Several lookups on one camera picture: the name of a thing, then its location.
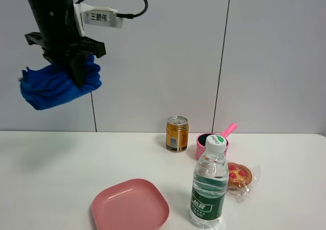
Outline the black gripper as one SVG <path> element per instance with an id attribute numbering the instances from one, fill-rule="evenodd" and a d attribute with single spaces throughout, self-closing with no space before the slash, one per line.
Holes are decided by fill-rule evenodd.
<path id="1" fill-rule="evenodd" d="M 100 58 L 106 54 L 103 42 L 89 37 L 78 37 L 76 41 L 64 40 L 47 43 L 39 32 L 25 35 L 28 45 L 38 45 L 43 49 L 43 57 L 50 63 L 67 64 L 71 79 L 77 88 L 86 82 L 86 61 L 90 55 Z"/>

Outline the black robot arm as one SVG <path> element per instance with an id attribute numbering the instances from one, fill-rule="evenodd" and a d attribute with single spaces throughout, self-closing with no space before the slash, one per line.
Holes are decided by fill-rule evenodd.
<path id="1" fill-rule="evenodd" d="M 39 45 L 43 57 L 60 64 L 81 88 L 86 83 L 86 61 L 89 55 L 106 54 L 103 42 L 81 32 L 73 0 L 28 0 L 39 31 L 25 35 L 28 45 Z"/>

